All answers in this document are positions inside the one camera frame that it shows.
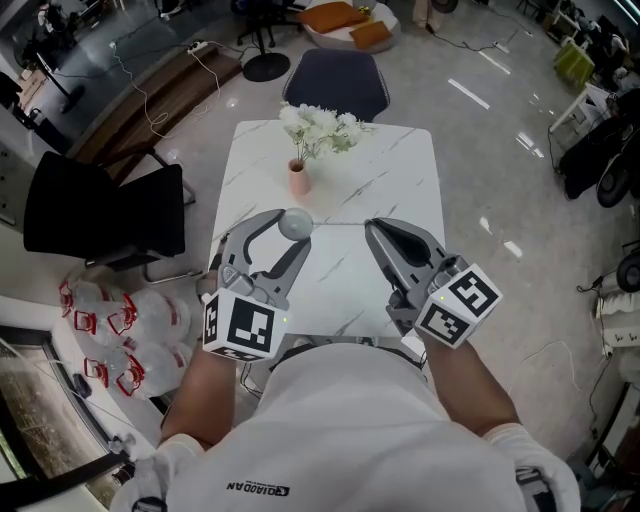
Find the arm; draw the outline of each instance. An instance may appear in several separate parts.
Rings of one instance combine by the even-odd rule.
[[[482,437],[506,423],[520,423],[507,392],[484,365],[471,343],[451,349],[423,335],[438,398],[452,421]]]
[[[215,290],[217,269],[222,261],[224,241],[210,270],[202,280]],[[208,450],[230,431],[235,410],[236,362],[202,350],[198,341],[189,368],[182,378],[178,392],[164,422],[160,444],[176,434],[187,434]]]

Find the navy chair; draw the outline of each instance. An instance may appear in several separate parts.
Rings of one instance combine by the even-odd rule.
[[[293,70],[282,97],[295,107],[302,103],[338,114],[350,112],[371,122],[389,106],[389,92],[371,55],[352,50],[308,50]]]

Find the white shirt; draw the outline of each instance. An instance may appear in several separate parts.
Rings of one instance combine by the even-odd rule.
[[[525,512],[524,467],[540,469],[559,512],[580,510],[570,469],[522,426],[481,439],[400,357],[337,344],[279,365],[255,415],[206,453],[185,435],[160,446],[111,510],[156,495],[169,512]]]

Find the white table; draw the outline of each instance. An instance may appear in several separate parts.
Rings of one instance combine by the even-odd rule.
[[[318,223],[312,249],[288,299],[289,332],[399,336],[385,311],[391,286],[378,268],[362,223],[393,217],[430,231],[444,246],[440,186],[426,130],[372,124],[351,151],[307,162],[311,191],[289,191],[293,142],[280,121],[238,124],[225,170],[210,261],[238,222],[276,208],[302,207]],[[251,244],[252,271],[270,270],[291,242],[273,227]]]

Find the black stand base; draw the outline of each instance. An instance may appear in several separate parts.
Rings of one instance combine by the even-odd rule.
[[[242,74],[250,82],[269,82],[284,75],[290,66],[286,55],[265,53],[247,62],[242,68]]]
[[[75,106],[75,104],[78,103],[78,100],[82,98],[83,94],[84,85],[75,87],[69,93],[69,96],[65,96],[64,100],[62,100],[62,103],[60,104],[60,113],[66,114],[67,112],[69,112],[69,110],[71,110]]]

